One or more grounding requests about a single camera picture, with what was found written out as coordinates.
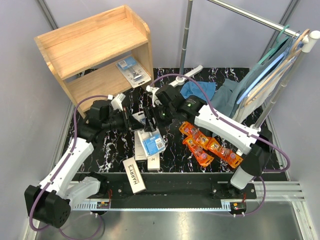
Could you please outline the blue Gillette razor pack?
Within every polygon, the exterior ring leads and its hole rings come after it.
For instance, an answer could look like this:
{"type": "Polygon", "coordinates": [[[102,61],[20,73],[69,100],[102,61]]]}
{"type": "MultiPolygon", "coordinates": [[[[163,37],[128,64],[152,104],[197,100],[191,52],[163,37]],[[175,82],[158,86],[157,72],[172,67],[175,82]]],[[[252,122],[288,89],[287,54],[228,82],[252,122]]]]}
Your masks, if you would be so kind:
{"type": "Polygon", "coordinates": [[[152,155],[162,153],[166,149],[159,130],[156,130],[155,132],[145,132],[143,129],[136,131],[147,158],[152,155]]]}

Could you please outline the orange BIC razor pack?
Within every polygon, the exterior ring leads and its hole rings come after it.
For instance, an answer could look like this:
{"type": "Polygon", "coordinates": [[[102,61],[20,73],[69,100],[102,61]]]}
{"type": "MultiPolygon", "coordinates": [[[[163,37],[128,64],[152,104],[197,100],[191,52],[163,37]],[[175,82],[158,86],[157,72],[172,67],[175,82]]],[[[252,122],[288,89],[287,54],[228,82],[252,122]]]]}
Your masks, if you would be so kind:
{"type": "Polygon", "coordinates": [[[188,147],[188,149],[192,152],[195,159],[202,167],[207,167],[214,160],[214,157],[207,154],[201,146],[197,144],[197,142],[192,138],[192,136],[187,136],[183,142],[184,145],[188,147]]]}
{"type": "Polygon", "coordinates": [[[196,126],[184,121],[179,127],[179,131],[187,137],[191,136],[198,146],[204,148],[205,150],[208,149],[210,137],[204,135],[196,126]]]}
{"type": "Polygon", "coordinates": [[[243,158],[241,156],[237,155],[229,148],[222,147],[213,137],[210,138],[207,149],[228,163],[233,169],[237,168],[243,162],[243,158]]]}

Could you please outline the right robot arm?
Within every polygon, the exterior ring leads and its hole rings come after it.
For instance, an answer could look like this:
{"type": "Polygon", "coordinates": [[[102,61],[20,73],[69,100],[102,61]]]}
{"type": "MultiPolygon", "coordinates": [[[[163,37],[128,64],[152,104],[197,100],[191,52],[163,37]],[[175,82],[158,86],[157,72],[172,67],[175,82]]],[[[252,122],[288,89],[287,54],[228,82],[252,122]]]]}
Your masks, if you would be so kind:
{"type": "Polygon", "coordinates": [[[184,98],[180,91],[168,84],[161,88],[147,86],[152,96],[152,106],[144,109],[150,125],[169,125],[174,119],[187,121],[224,138],[244,154],[244,160],[237,167],[230,183],[228,195],[239,198],[245,187],[254,178],[262,175],[271,157],[269,130],[258,132],[214,110],[205,100],[191,95],[184,98]]]}

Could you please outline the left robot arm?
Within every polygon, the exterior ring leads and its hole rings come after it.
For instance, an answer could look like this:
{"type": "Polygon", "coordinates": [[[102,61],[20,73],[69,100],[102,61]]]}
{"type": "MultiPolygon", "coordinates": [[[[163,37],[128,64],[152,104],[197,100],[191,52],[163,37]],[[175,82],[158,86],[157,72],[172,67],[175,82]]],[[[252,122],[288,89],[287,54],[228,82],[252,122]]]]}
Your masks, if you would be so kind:
{"type": "Polygon", "coordinates": [[[31,228],[38,230],[34,220],[60,228],[75,206],[91,196],[103,198],[108,194],[107,178],[94,172],[73,187],[69,185],[82,163],[94,152],[102,134],[112,130],[132,132],[144,127],[126,108],[113,108],[111,100],[95,100],[82,124],[74,128],[74,138],[57,165],[37,186],[29,185],[25,190],[31,228]]]}

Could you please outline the wooden two-tier shelf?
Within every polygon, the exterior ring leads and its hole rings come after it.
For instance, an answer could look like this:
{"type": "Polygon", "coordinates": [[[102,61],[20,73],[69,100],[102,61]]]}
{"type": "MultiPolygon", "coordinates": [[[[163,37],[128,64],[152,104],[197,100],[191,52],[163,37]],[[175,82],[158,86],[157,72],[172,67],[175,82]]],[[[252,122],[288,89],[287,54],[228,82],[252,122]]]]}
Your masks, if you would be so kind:
{"type": "Polygon", "coordinates": [[[117,95],[131,89],[117,68],[129,53],[152,78],[151,32],[129,6],[122,5],[34,38],[49,70],[85,117],[92,96],[117,95]]]}

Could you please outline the white H box left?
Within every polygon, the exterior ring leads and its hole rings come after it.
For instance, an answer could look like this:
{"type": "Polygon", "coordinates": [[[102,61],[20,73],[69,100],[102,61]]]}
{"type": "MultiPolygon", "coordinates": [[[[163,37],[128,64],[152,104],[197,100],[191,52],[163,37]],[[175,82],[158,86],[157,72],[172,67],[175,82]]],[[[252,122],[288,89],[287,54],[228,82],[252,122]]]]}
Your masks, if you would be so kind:
{"type": "Polygon", "coordinates": [[[134,132],[134,159],[137,162],[147,160],[147,156],[145,155],[145,151],[137,131],[134,132]]]}

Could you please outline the white h box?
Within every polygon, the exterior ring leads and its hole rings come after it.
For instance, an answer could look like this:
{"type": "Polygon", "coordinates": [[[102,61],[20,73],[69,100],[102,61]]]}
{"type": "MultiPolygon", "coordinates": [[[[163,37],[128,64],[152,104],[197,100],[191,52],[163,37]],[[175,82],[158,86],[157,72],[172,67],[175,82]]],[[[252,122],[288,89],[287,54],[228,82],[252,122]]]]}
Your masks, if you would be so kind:
{"type": "Polygon", "coordinates": [[[137,162],[147,160],[147,156],[145,155],[145,151],[137,131],[134,132],[134,159],[137,162]]]}
{"type": "Polygon", "coordinates": [[[158,171],[160,170],[160,154],[154,154],[147,158],[147,170],[158,171]]]}

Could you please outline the white H box right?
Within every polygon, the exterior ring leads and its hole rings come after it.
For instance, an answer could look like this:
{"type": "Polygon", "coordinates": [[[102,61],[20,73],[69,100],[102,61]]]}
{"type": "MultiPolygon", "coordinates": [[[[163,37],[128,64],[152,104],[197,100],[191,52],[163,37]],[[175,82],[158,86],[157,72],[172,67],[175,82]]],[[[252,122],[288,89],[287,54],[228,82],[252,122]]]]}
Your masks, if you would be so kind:
{"type": "Polygon", "coordinates": [[[158,171],[160,170],[160,154],[154,154],[147,158],[147,170],[158,171]]]}

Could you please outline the blue razor blister pack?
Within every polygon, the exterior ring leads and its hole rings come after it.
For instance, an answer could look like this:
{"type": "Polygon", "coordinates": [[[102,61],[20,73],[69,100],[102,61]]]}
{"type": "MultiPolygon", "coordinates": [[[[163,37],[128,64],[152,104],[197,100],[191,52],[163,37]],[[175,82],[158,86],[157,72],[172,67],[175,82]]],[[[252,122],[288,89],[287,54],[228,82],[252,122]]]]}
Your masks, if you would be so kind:
{"type": "Polygon", "coordinates": [[[151,80],[149,74],[132,56],[128,56],[118,61],[115,65],[125,79],[130,83],[132,88],[142,86],[151,80]]]}

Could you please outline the blue bucket hat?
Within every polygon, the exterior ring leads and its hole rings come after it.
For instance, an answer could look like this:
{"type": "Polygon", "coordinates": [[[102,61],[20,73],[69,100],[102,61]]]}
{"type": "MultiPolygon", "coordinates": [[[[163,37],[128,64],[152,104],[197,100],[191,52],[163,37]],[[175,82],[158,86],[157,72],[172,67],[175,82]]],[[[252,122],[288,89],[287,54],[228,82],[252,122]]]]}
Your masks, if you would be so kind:
{"type": "MultiPolygon", "coordinates": [[[[207,95],[207,98],[211,101],[215,92],[216,92],[216,83],[215,82],[205,82],[197,81],[198,85],[202,88],[203,92],[207,95]]],[[[206,97],[199,87],[192,81],[186,82],[181,90],[180,94],[187,99],[188,97],[194,95],[206,101],[206,97]]]]}

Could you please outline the white Harry's box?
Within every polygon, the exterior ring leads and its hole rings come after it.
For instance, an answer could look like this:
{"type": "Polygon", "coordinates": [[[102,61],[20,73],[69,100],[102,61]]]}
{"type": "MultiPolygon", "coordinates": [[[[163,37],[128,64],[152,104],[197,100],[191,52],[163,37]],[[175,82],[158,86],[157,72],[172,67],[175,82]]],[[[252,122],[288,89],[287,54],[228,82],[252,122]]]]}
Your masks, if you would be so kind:
{"type": "Polygon", "coordinates": [[[123,166],[133,194],[146,190],[145,183],[134,157],[124,160],[123,166]]]}

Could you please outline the grey-blue garment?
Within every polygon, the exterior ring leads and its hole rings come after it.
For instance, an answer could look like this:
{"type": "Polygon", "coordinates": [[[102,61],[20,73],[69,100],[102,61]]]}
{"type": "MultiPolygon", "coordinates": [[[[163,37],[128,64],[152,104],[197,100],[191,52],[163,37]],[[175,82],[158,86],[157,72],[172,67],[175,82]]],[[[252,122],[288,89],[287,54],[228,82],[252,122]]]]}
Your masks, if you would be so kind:
{"type": "Polygon", "coordinates": [[[266,66],[257,63],[240,82],[226,79],[210,101],[213,108],[236,122],[242,123],[262,105],[271,92],[270,90],[266,91],[247,106],[237,104],[238,98],[266,68],[266,66]]]}

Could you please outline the wooden hanger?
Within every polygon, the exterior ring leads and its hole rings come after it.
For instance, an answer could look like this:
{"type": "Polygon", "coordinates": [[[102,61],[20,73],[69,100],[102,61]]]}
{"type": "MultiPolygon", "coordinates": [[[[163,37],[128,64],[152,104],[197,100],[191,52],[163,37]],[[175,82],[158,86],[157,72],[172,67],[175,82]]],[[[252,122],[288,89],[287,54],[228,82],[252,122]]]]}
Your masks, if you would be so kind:
{"type": "Polygon", "coordinates": [[[307,43],[309,29],[306,29],[301,33],[292,45],[286,48],[272,63],[265,69],[262,76],[259,76],[256,80],[257,83],[253,87],[249,87],[248,93],[241,97],[240,105],[247,106],[255,101],[263,93],[275,88],[278,81],[282,76],[291,68],[300,53],[303,46],[307,43]]]}

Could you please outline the teal hanger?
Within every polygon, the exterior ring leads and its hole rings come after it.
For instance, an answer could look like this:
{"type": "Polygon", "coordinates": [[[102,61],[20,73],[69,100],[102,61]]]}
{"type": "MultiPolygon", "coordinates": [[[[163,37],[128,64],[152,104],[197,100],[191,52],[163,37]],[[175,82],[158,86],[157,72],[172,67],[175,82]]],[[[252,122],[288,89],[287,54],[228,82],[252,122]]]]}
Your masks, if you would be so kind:
{"type": "Polygon", "coordinates": [[[258,64],[262,65],[266,60],[270,59],[278,50],[281,48],[285,42],[289,39],[288,36],[282,37],[284,34],[285,30],[289,28],[290,25],[287,24],[283,30],[278,34],[278,36],[275,39],[275,44],[270,50],[259,60],[258,64]]]}

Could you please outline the blue hanger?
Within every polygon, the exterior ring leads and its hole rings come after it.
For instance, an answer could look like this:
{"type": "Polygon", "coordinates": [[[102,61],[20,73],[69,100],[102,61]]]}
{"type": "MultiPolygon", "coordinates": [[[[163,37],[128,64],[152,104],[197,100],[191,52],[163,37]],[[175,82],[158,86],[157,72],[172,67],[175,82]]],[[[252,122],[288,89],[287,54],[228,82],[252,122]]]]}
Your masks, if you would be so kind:
{"type": "Polygon", "coordinates": [[[276,77],[281,77],[302,51],[303,38],[302,35],[296,39],[286,38],[272,53],[272,56],[262,62],[262,70],[258,71],[258,75],[253,78],[250,85],[238,98],[236,104],[249,105],[271,86],[276,77]]]}

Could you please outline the metal clothes rack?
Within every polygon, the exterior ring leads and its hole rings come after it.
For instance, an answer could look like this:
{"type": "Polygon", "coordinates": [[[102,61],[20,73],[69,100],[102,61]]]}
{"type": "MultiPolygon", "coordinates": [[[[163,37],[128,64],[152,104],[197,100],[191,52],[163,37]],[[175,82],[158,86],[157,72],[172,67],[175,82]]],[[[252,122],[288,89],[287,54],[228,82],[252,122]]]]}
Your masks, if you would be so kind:
{"type": "MultiPolygon", "coordinates": [[[[153,0],[155,64],[180,60],[187,1],[153,0]]],[[[195,0],[186,51],[188,67],[252,67],[273,30],[207,0],[195,0]]],[[[320,46],[315,44],[293,74],[270,116],[288,154],[315,153],[320,142],[320,46]]]]}

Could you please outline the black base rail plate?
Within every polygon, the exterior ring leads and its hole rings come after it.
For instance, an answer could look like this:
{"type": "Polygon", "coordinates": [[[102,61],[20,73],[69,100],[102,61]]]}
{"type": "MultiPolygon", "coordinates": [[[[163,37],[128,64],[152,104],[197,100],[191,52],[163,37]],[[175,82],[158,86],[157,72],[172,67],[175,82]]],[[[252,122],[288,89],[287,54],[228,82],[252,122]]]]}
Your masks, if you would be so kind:
{"type": "Polygon", "coordinates": [[[106,173],[107,188],[74,207],[84,211],[229,211],[231,202],[255,201],[263,190],[280,190],[288,183],[285,174],[264,173],[243,190],[231,185],[230,173],[142,173],[145,189],[133,193],[127,175],[106,173]]]}

